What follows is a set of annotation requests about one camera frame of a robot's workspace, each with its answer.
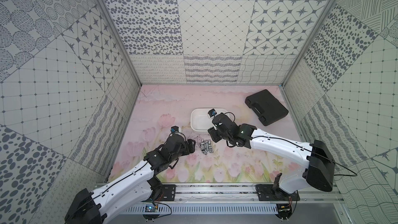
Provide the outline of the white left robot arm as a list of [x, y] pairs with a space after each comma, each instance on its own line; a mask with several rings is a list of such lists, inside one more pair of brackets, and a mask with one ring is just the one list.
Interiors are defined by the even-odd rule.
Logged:
[[179, 132], [148, 152], [134, 168], [93, 191], [83, 189], [64, 218], [67, 224], [107, 224], [134, 204], [159, 198], [162, 184], [157, 175], [172, 169], [180, 157], [195, 152], [195, 140]]

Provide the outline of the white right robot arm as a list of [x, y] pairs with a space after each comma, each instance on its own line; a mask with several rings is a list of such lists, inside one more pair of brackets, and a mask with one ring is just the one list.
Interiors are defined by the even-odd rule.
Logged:
[[208, 129], [211, 139], [217, 143], [225, 140], [230, 147], [262, 150], [286, 158], [298, 165], [293, 172], [276, 176], [274, 189], [292, 194], [304, 188], [323, 192], [333, 189], [335, 160], [322, 141], [313, 143], [284, 139], [250, 124], [236, 124], [225, 113], [210, 110], [208, 115], [213, 127]]

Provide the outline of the large chrome socket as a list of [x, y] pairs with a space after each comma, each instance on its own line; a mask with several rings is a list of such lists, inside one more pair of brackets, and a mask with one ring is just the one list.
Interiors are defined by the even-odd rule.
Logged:
[[208, 150], [208, 142], [207, 141], [202, 141], [202, 142], [199, 143], [199, 145], [200, 145], [200, 149], [201, 149], [202, 153], [204, 155], [207, 155], [208, 152], [209, 152], [209, 150]]

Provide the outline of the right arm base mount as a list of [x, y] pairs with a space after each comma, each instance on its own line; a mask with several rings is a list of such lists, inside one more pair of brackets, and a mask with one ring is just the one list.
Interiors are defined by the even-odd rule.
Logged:
[[257, 184], [255, 186], [259, 201], [298, 201], [300, 196], [298, 192], [292, 194], [286, 193], [279, 187], [279, 181], [282, 173], [277, 174], [274, 183]]

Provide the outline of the white plastic storage box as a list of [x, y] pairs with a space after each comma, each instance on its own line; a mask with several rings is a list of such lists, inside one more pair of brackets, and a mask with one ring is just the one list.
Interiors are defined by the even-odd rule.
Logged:
[[193, 110], [190, 117], [190, 125], [194, 133], [206, 134], [208, 133], [208, 129], [214, 127], [212, 124], [212, 118], [208, 114], [211, 110], [215, 110], [217, 114], [227, 114], [228, 112], [223, 108], [197, 108]]

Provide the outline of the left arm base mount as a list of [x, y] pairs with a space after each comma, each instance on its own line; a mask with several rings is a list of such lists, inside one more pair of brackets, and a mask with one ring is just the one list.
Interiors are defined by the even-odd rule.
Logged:
[[157, 177], [147, 181], [150, 185], [151, 195], [148, 201], [160, 202], [167, 201], [172, 202], [175, 200], [176, 185], [175, 184], [163, 184]]

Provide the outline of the black plastic tool case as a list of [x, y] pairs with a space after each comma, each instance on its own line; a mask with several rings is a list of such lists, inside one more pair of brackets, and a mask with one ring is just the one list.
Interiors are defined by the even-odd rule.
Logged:
[[254, 111], [264, 126], [271, 125], [289, 114], [288, 109], [266, 89], [246, 97], [245, 104]]

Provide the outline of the long chrome socket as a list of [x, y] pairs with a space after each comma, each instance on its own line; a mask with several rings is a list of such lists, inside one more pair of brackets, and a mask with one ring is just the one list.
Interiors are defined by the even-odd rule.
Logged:
[[213, 152], [214, 152], [214, 150], [213, 150], [213, 146], [212, 146], [212, 144], [211, 144], [211, 141], [210, 141], [210, 140], [208, 140], [208, 152], [209, 152], [209, 153], [213, 153]]

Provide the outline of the aluminium mounting rail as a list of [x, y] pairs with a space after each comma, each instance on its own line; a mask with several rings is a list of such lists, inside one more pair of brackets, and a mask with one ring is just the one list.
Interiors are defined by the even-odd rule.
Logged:
[[331, 192], [323, 192], [314, 188], [298, 191], [293, 197], [277, 199], [270, 193], [263, 196], [257, 192], [256, 183], [175, 183], [175, 187], [166, 186], [160, 193], [161, 200], [166, 203], [340, 203], [343, 196], [336, 186]]

